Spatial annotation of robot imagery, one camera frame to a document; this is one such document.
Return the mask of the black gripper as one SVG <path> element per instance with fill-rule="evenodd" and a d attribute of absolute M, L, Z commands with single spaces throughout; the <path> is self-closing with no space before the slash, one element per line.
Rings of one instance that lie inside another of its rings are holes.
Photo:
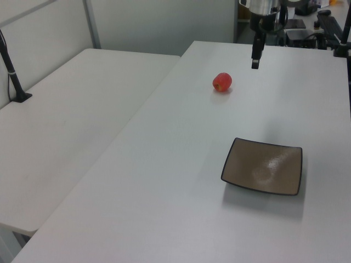
<path fill-rule="evenodd" d="M 266 34 L 276 34 L 283 29 L 283 24 L 277 21 L 277 13 L 259 15 L 251 13 L 250 29 L 255 32 L 252 46 L 252 69 L 258 69 L 265 46 Z"/>

